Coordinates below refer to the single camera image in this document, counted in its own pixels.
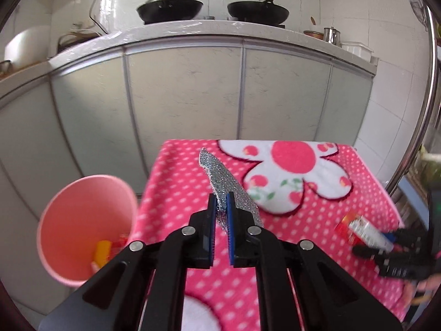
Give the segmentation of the right hand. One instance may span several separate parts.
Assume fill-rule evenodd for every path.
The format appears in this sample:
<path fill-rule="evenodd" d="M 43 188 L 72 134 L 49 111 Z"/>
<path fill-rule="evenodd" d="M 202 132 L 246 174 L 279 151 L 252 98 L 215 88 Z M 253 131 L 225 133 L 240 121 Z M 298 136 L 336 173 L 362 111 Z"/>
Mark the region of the right hand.
<path fill-rule="evenodd" d="M 432 298 L 432 294 L 440 287 L 441 275 L 434 274 L 417 284 L 406 281 L 404 283 L 402 301 L 404 307 L 418 306 Z"/>

